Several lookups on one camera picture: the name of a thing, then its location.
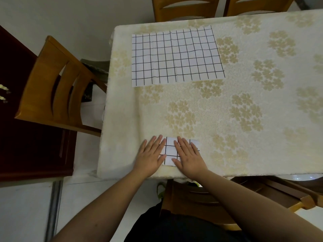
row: dining table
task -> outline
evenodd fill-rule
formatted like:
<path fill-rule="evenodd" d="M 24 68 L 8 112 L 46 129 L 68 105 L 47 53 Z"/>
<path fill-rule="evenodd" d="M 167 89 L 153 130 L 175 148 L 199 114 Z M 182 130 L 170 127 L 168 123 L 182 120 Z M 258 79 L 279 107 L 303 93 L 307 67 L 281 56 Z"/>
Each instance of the dining table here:
<path fill-rule="evenodd" d="M 133 86 L 132 37 L 209 26 L 224 76 Z M 159 134 L 198 141 L 221 176 L 323 173 L 323 10 L 117 26 L 98 177 L 122 178 Z"/>

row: right hand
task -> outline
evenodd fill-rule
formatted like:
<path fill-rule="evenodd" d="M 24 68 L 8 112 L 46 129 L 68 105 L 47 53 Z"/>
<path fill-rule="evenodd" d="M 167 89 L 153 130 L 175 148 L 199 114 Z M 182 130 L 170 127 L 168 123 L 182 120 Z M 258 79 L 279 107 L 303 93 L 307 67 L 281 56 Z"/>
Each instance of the right hand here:
<path fill-rule="evenodd" d="M 185 138 L 179 136 L 177 140 L 180 145 L 176 141 L 174 141 L 174 145 L 180 155 L 181 161 L 176 158 L 172 158 L 172 161 L 185 176 L 196 181 L 208 168 L 193 143 L 190 145 Z"/>

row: forearm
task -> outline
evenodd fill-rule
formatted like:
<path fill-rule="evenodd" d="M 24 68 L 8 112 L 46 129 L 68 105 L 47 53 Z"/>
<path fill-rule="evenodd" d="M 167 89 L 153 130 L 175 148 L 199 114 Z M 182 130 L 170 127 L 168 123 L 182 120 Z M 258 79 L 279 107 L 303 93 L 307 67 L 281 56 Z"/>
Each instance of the forearm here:
<path fill-rule="evenodd" d="M 110 241 L 144 179 L 131 171 L 81 210 L 53 242 Z"/>
<path fill-rule="evenodd" d="M 323 232 L 280 204 L 211 171 L 198 180 L 245 232 L 258 241 L 316 241 Z"/>

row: large grid paper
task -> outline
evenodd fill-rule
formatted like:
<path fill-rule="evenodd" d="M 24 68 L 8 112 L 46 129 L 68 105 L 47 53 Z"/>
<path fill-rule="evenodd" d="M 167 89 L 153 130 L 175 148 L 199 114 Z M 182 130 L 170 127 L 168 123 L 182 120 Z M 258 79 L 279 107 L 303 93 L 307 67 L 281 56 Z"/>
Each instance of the large grid paper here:
<path fill-rule="evenodd" d="M 180 158 L 180 156 L 179 156 L 179 154 L 178 154 L 178 152 L 177 152 L 177 150 L 175 148 L 174 141 L 178 142 L 177 138 L 175 138 L 175 137 L 166 137 L 166 144 L 163 147 L 162 152 L 160 153 L 160 155 L 167 154 L 166 159 L 164 160 L 164 163 L 162 164 L 164 166 L 175 167 L 175 164 L 172 161 L 172 158 L 176 158 L 179 161 L 181 160 L 181 158 Z M 197 149 L 200 148 L 200 142 L 199 141 L 194 140 L 194 139 L 187 139 L 187 141 L 188 141 L 189 144 L 194 143 L 195 146 L 197 147 Z"/>
<path fill-rule="evenodd" d="M 223 79 L 211 26 L 132 35 L 132 86 Z"/>

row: left hand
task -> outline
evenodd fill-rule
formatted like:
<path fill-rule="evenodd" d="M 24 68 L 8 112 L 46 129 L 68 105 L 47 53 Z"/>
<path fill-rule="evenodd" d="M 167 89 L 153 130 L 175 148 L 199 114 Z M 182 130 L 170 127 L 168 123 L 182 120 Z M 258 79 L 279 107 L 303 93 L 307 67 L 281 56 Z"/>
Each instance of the left hand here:
<path fill-rule="evenodd" d="M 166 138 L 160 142 L 162 138 L 163 136 L 159 135 L 156 140 L 156 136 L 153 136 L 147 146 L 147 140 L 145 139 L 139 147 L 133 171 L 142 175 L 143 178 L 150 177 L 154 174 L 167 156 L 166 154 L 159 156 L 166 144 Z"/>

